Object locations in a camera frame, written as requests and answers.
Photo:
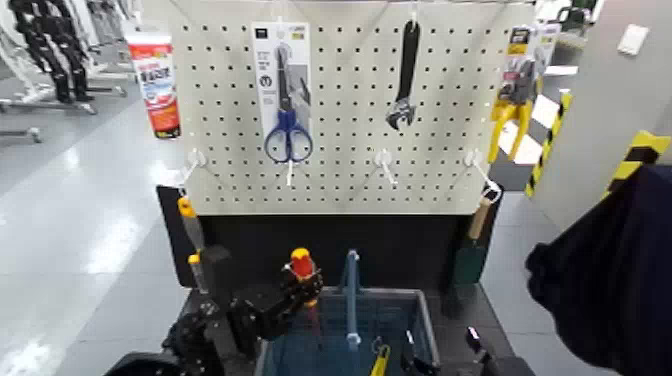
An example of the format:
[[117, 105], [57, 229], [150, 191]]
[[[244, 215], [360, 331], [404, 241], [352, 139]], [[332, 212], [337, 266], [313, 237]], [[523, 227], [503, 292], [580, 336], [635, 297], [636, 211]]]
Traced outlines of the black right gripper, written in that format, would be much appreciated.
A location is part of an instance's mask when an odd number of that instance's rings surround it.
[[529, 364], [521, 357], [494, 358], [490, 344], [473, 326], [468, 326], [465, 341], [474, 353], [475, 362], [485, 364], [485, 376], [535, 376]]

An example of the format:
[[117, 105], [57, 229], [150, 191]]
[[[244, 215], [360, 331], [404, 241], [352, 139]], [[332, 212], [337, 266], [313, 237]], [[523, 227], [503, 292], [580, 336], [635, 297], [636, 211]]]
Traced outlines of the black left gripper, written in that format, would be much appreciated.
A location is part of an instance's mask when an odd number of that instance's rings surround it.
[[[294, 312], [304, 304], [303, 284], [289, 264], [282, 269], [281, 289], [273, 285], [252, 285], [236, 291], [229, 303], [229, 325], [238, 343], [258, 338], [273, 340], [288, 330]], [[308, 308], [318, 303], [324, 287], [320, 270], [307, 280]]]

